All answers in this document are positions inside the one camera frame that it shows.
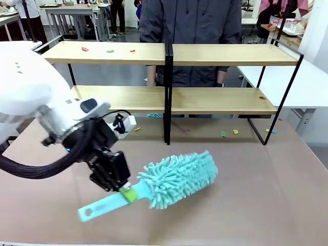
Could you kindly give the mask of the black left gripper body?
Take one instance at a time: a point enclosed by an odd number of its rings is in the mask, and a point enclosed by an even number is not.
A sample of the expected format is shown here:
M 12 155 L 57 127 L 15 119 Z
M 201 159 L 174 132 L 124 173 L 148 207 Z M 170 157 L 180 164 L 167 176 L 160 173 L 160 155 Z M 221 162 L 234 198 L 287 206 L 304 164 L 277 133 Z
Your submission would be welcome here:
M 92 172 L 90 180 L 107 192 L 118 192 L 131 176 L 122 151 L 92 154 L 88 158 L 88 167 Z

